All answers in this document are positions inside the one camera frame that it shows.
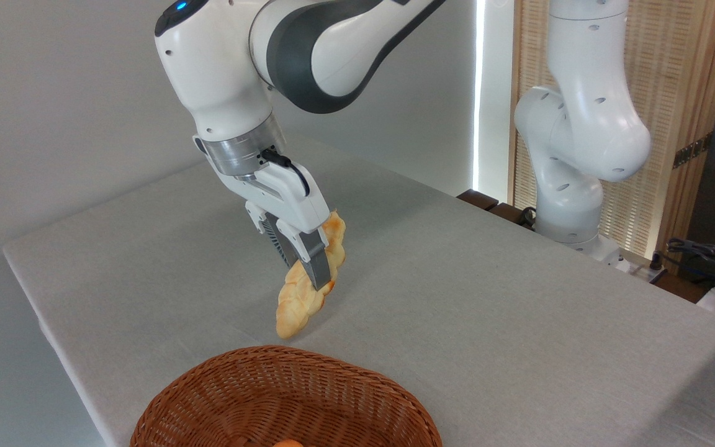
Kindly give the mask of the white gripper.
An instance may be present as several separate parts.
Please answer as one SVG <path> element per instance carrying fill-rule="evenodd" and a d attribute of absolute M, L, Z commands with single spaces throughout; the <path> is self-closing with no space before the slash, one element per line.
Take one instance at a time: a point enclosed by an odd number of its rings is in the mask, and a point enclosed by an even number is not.
<path fill-rule="evenodd" d="M 249 173 L 226 175 L 215 163 L 213 142 L 194 138 L 217 176 L 231 192 L 246 202 L 256 229 L 266 235 L 287 268 L 300 261 L 315 291 L 332 280 L 325 249 L 323 224 L 330 216 L 314 178 L 303 165 L 276 150 L 275 145 L 250 153 Z"/>

